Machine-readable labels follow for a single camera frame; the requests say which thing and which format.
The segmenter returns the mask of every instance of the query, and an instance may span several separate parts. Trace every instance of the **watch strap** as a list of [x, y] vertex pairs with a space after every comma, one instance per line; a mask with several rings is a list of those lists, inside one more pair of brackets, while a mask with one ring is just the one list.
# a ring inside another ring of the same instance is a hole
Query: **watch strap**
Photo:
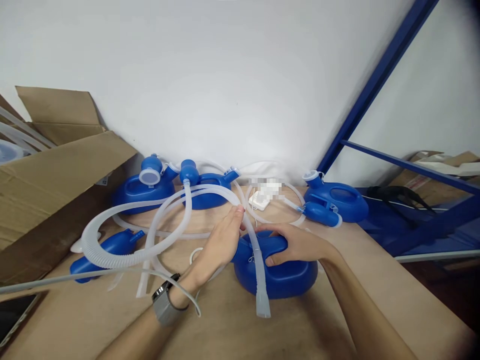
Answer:
[[183, 309], [177, 309], [173, 306], [170, 302], [168, 290], [160, 294], [153, 302], [156, 319], [163, 327], [172, 326], [188, 308], [187, 306]]

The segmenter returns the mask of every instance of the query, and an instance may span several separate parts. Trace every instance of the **smartwatch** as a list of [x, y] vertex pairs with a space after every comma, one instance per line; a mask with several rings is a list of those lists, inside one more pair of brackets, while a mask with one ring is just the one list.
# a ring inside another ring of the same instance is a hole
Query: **smartwatch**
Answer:
[[[176, 273], [171, 276], [175, 281], [180, 279], [180, 274]], [[172, 305], [169, 297], [169, 290], [172, 283], [165, 281], [151, 296], [153, 301], [153, 310], [155, 311], [156, 319], [163, 327], [172, 326], [178, 318], [189, 308], [179, 309]]]

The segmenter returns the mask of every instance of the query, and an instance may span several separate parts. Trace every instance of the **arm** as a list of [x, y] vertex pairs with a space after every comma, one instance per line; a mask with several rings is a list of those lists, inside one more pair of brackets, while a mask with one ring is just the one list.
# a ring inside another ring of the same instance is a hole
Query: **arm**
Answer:
[[265, 260], [267, 266], [293, 260], [319, 260], [323, 265], [360, 359], [416, 359], [332, 244], [289, 224], [264, 224], [256, 231], [265, 230], [288, 241], [285, 251]]
[[[190, 294], [195, 294], [218, 268], [228, 264], [234, 257], [239, 242], [239, 229], [243, 228], [243, 214], [244, 208], [241, 205], [233, 206], [228, 215], [213, 228], [203, 250], [180, 277], [180, 285]], [[169, 290], [169, 299], [177, 309], [186, 308], [190, 301], [177, 287]], [[173, 328], [161, 326], [150, 306], [97, 359], [156, 359]]]

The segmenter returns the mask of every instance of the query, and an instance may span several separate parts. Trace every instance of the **cardboard box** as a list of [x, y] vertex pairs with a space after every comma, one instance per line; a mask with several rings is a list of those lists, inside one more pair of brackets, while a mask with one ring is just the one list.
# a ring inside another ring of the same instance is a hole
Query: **cardboard box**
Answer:
[[[434, 156], [438, 156], [438, 159], [433, 159], [434, 162], [457, 168], [462, 164], [480, 162], [480, 158], [470, 151], [463, 152], [457, 156], [446, 156], [442, 152], [428, 150], [419, 151], [409, 161], [421, 165], [422, 163], [432, 161], [431, 157]], [[480, 185], [480, 176], [469, 176], [464, 179], [468, 183]], [[445, 204], [470, 195], [468, 192], [410, 170], [403, 170], [388, 186], [404, 186], [412, 189], [430, 206]]]
[[32, 125], [59, 146], [0, 166], [0, 286], [53, 269], [110, 206], [111, 192], [125, 179], [120, 166], [137, 152], [102, 128], [88, 92], [17, 92]]

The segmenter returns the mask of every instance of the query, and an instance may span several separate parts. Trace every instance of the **table surface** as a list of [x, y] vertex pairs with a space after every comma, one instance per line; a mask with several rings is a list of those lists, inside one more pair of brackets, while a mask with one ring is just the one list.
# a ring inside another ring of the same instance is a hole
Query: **table surface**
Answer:
[[[298, 188], [301, 193], [306, 187]], [[299, 200], [290, 190], [285, 196]], [[210, 231], [230, 205], [194, 211], [186, 233]], [[178, 207], [160, 224], [172, 231], [180, 223]], [[298, 213], [282, 201], [272, 201], [264, 212], [272, 222], [292, 222]], [[132, 215], [133, 224], [149, 226], [155, 210]], [[360, 283], [419, 359], [453, 359], [474, 337], [473, 332], [357, 224], [344, 223], [328, 228], [306, 220], [301, 228], [334, 244]], [[111, 220], [101, 228], [107, 236], [119, 231]], [[190, 253], [205, 239], [178, 240], [160, 255], [174, 272], [189, 265]], [[71, 254], [48, 277], [69, 273]], [[48, 294], [25, 327], [4, 353], [9, 359], [94, 359], [120, 332], [150, 304], [149, 296], [137, 299], [140, 274], [125, 273], [113, 290], [108, 287], [115, 275], [103, 276], [86, 284], [68, 281], [50, 285]], [[151, 294], [160, 284], [150, 282]], [[0, 301], [35, 291], [1, 295]], [[193, 306], [171, 335], [162, 359], [355, 359], [356, 352], [339, 303], [325, 273], [304, 295], [271, 300], [271, 318], [256, 316], [255, 297], [235, 278], [233, 265], [200, 292], [202, 316]]]

